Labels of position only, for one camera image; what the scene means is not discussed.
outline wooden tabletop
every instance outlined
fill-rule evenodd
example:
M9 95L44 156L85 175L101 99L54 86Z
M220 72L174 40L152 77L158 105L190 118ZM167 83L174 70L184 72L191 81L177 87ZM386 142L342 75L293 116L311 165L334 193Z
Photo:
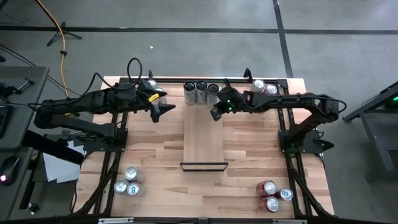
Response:
M105 77L109 83L120 77ZM303 79L287 79L291 93L305 93ZM184 97L180 83L160 83L166 91L167 102L176 108L152 123L149 113L130 113L127 119L129 136L122 153L118 179L123 179L129 166L144 171L145 197L114 195L112 216L124 217L218 217L218 218L293 218L292 202L281 202L277 213L257 208L256 184L271 179L277 187L288 187L285 157L280 152L277 132L280 129L276 110L264 114L224 114L224 159L229 162L224 172L183 172ZM239 91L247 84L233 84ZM296 123L310 113L293 109ZM96 115L95 123L111 122L111 115ZM94 152L81 166L77 183L78 210L98 186L103 152ZM333 213L325 171L319 158L303 155L308 188L326 211ZM297 191L300 208L304 212L302 193ZM104 191L104 209L108 188Z

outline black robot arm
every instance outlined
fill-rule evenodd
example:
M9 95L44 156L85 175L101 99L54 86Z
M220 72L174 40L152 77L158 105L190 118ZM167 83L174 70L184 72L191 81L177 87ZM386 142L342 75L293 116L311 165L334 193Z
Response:
M304 93L296 95L267 95L244 91L240 93L232 87L226 87L218 95L220 102L210 111L215 121L224 113L249 112L263 113L273 108L304 108L311 115L300 124L289 129L289 143L300 146L305 135L319 124L331 123L338 119L338 101L327 95Z
M141 80L137 88L133 84L120 83L104 90L89 92L78 98L44 100L37 108L34 124L42 129L63 127L93 133L99 138L114 139L118 131L115 124L95 124L70 118L66 114L76 112L117 114L149 110L153 122L156 123L162 114L175 108L175 105L151 103L166 94L154 90L147 81Z

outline gray floor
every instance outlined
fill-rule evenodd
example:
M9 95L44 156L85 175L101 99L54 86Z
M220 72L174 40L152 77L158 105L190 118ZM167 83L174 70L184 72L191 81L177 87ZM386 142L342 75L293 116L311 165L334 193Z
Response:
M44 1L58 19L71 26L276 28L271 0L84 0ZM398 29L394 0L281 0L286 29ZM5 12L25 25L51 22L33 1L13 1ZM20 24L0 14L0 24ZM60 80L60 41L45 44L53 32L0 31L0 42L37 65L50 67ZM258 77L286 77L277 34L79 33L67 39L65 76L68 87L82 92L94 72L125 75L127 61L139 57L144 73L240 77L246 67ZM397 81L396 35L287 35L294 77L304 78L308 91L345 100L348 109ZM7 57L4 65L23 65ZM97 81L93 89L99 88ZM49 83L42 99L60 98ZM35 129L40 133L46 130ZM368 184L364 174L377 161L359 120L320 126L335 148L325 153L326 174L335 213L344 218L398 222L397 184ZM54 194L64 192L64 200ZM73 183L38 187L37 217L68 212ZM29 217L15 211L14 218Z

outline can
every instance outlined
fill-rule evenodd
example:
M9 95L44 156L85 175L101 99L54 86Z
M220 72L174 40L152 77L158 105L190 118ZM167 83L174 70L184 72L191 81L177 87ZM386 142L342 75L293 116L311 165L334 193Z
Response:
M195 84L193 84L193 82L184 83L184 97L186 104L188 105L195 104L197 96L195 94Z
M276 184L272 180L265 180L257 184L257 193L262 196L273 196L276 192Z
M259 200L259 208L265 209L268 212L278 212L279 201L275 197L262 197Z
M216 84L210 84L207 87L207 90L213 91L213 92L218 92L220 90L220 88ZM218 103L218 96L207 93L207 105L208 106L213 106L216 103Z
M201 105L206 104L207 93L202 89L207 89L207 83L204 81L197 82L197 102Z
M266 87L266 83L264 83L264 81L262 80L255 80L252 84L251 84L251 88L250 90L256 93L262 93L264 91Z
M151 87L156 90L158 86L157 82L155 80L148 80L149 84L151 85Z
M117 194L127 195L127 186L129 184L130 183L126 180L118 180L116 183L114 183L113 189Z
M163 89L162 88L156 88L155 89L156 91L163 91ZM166 96L161 96L161 97L159 97L158 99L156 99L159 103L163 103L163 104L166 104L167 103L167 99L166 99Z
M264 93L268 95L276 95L278 92L278 88L273 85L273 84L266 84L266 89L264 90Z
M147 189L145 189L145 187L142 184L138 184L138 183L130 183L127 186L127 193L130 196L145 196L147 194Z
M282 200L289 201L293 198L293 192L288 187L283 187L275 193L276 198L281 198Z
M142 183L145 180L145 175L137 167L129 167L124 173L124 177L129 182Z

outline gray desk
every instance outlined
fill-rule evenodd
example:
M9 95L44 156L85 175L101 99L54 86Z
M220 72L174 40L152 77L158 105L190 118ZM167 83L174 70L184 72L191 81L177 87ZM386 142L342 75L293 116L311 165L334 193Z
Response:
M42 94L49 70L46 67L0 67L0 82L4 86L21 86L27 77L34 85L27 87L22 94L12 94L8 100L11 103L37 103ZM0 139L0 151L17 149L29 127L34 111L27 106L13 105L12 118L6 133Z
M49 70L45 67L0 67L0 82L6 86L18 87L24 82L25 77L30 78L35 84L28 87L21 95L11 95L8 100L11 103L37 103L48 73ZM13 156L15 150L20 148L34 113L26 106L13 106L12 118L4 137L0 139L0 164L6 158ZM21 159L17 180L7 187L0 185L0 220L7 220L11 215L32 153L32 148L20 148L17 152L17 156Z

